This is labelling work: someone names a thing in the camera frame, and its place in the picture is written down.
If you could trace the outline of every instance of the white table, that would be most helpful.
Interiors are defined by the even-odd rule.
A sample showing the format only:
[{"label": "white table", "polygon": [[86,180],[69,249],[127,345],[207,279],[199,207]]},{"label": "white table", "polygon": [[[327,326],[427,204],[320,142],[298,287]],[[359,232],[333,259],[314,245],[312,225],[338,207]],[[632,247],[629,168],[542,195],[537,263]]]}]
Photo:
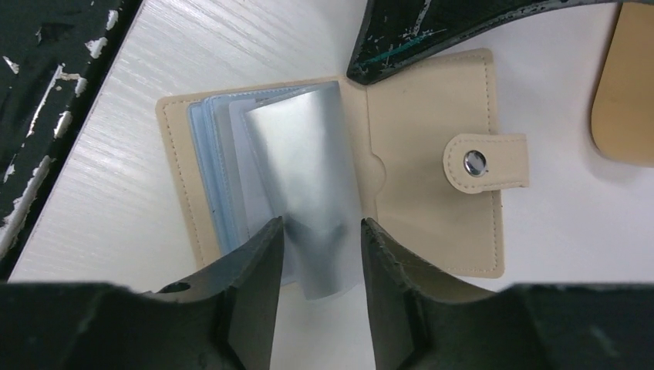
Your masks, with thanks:
[{"label": "white table", "polygon": [[[146,2],[13,281],[156,290],[195,271],[154,116],[162,96],[344,73],[365,0]],[[654,281],[654,170],[602,158],[589,110],[614,5],[538,15],[448,52],[493,50],[505,133],[526,133],[531,188],[504,192],[515,281]],[[321,303],[282,288],[272,368],[373,368],[365,289]]]}]

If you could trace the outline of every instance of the beige leather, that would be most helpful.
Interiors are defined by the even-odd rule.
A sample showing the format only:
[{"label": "beige leather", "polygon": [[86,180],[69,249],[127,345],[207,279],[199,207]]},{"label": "beige leather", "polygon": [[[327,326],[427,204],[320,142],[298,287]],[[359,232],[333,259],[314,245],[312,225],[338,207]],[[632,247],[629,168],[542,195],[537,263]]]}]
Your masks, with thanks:
[{"label": "beige leather", "polygon": [[592,135],[613,160],[654,167],[654,7],[625,3],[592,109]]},{"label": "beige leather", "polygon": [[[190,102],[216,93],[334,79],[340,82],[365,216],[377,219],[401,244],[445,271],[500,277],[504,249],[499,191],[471,195],[455,190],[442,164],[445,146],[456,135],[497,133],[493,60],[485,49],[428,59],[373,86],[339,77],[159,101],[157,116],[190,238],[205,256],[199,262],[206,264],[206,255],[217,256],[218,248],[190,137]],[[491,152],[513,153],[511,144],[498,144]],[[506,173],[512,172],[510,167],[506,165]],[[515,173],[526,176],[520,166]]]},{"label": "beige leather", "polygon": [[[486,172],[478,177],[470,175],[464,166],[465,156],[471,151],[486,159]],[[466,194],[529,187],[527,137],[461,133],[445,146],[443,169],[450,184]]]}]

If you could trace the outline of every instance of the silver card sleeve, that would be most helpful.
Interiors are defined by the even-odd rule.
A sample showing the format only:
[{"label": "silver card sleeve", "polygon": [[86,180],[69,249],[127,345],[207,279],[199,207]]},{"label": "silver card sleeve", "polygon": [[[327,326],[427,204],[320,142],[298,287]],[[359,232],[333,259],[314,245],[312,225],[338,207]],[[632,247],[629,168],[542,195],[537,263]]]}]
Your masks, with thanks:
[{"label": "silver card sleeve", "polygon": [[244,121],[305,296],[349,290],[362,279],[362,210],[339,84],[265,100]]}]

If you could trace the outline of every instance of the metal snap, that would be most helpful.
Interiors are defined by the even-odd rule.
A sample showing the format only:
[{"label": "metal snap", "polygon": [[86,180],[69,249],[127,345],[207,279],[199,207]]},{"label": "metal snap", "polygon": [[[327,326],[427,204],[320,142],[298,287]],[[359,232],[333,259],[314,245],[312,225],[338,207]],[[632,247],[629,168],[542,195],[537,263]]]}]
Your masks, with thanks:
[{"label": "metal snap", "polygon": [[486,171],[486,157],[476,150],[471,150],[464,157],[464,167],[472,177],[482,177]]}]

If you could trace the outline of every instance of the scratched black surface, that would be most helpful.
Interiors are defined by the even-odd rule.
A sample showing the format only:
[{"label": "scratched black surface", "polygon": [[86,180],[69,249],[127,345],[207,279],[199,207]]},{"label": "scratched black surface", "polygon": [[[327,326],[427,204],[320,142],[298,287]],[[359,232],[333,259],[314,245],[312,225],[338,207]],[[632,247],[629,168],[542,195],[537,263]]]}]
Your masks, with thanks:
[{"label": "scratched black surface", "polygon": [[[14,73],[0,59],[0,228],[7,226],[6,217],[19,205],[15,200],[23,195],[33,171],[46,156],[52,159],[36,200],[22,198],[32,203],[22,231],[18,236],[5,235],[12,239],[13,248],[0,262],[3,278],[12,269],[139,6],[140,0],[0,2],[0,58],[6,56],[19,65],[19,72]],[[118,12],[118,19],[107,30],[110,10]],[[85,44],[102,37],[107,43],[94,59]],[[65,73],[87,79],[79,96],[74,79],[57,79],[56,87],[48,89],[60,66]],[[72,115],[69,127],[55,137],[65,111]],[[28,136],[30,126],[33,134]]]},{"label": "scratched black surface", "polygon": [[499,25],[560,8],[608,2],[622,1],[368,0],[347,76],[369,85]]}]

